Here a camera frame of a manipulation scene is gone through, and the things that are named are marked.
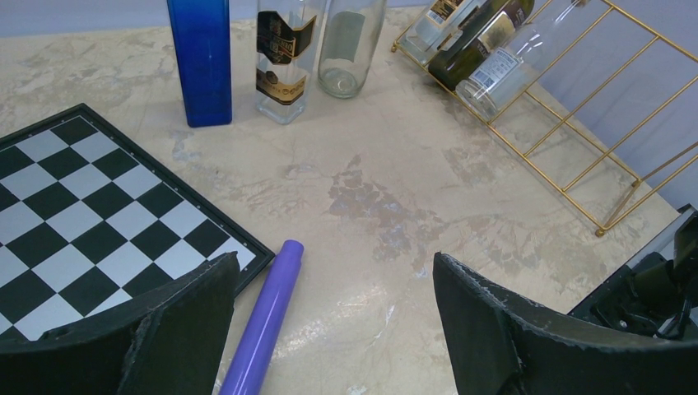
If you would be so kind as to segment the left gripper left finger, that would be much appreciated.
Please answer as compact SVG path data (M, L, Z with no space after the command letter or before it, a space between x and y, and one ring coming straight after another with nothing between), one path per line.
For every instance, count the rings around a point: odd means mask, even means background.
M240 266L223 253L98 314L1 343L3 394L209 394Z

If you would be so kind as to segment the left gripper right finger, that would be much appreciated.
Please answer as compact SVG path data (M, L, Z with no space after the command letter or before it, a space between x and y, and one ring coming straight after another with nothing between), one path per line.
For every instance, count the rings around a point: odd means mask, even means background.
M697 344L598 326L532 301L446 253L435 299L461 394L694 394Z

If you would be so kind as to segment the clear round short bottle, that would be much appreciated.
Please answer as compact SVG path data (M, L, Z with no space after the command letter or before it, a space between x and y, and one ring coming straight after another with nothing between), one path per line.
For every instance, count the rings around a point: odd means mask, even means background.
M455 93L485 120L494 119L551 64L558 31L587 4L568 1L526 23L461 81Z

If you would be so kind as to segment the blue square glass bottle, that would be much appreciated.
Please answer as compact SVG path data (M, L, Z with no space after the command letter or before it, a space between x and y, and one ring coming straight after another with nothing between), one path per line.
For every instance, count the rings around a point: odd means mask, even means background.
M188 126L231 123L230 13L225 0L167 0Z

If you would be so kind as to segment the dark green wine bottle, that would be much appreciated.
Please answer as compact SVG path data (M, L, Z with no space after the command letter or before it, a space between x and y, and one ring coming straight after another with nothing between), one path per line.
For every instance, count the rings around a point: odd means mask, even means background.
M463 25L458 39L429 62L428 72L448 90L468 78L532 14L533 0L490 0Z

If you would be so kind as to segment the clear square black-label bottle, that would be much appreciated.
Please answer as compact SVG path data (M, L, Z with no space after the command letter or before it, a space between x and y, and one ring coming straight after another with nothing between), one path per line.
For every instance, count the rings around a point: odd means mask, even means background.
M279 124L304 110L326 0L258 0L256 107Z

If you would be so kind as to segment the clear wine bottle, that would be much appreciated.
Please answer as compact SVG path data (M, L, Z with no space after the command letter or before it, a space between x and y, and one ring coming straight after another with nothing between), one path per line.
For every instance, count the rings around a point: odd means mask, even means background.
M383 27L386 0L333 0L328 9L318 83L330 96L350 99L363 88Z

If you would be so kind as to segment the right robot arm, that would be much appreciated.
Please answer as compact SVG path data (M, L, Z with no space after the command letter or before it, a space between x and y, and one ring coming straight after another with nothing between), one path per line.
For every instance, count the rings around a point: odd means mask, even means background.
M641 336L697 340L697 209L690 204L569 313Z

